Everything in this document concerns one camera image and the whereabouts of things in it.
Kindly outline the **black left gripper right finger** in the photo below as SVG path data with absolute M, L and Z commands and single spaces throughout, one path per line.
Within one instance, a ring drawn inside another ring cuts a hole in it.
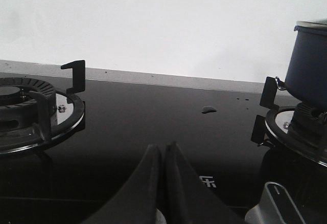
M 245 223 L 204 185 L 175 142 L 166 149 L 166 182 L 172 223 Z

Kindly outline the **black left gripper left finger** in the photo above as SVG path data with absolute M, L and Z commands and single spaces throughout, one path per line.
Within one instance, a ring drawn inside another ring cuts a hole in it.
M 149 145 L 122 188 L 83 223 L 155 223 L 161 154 Z

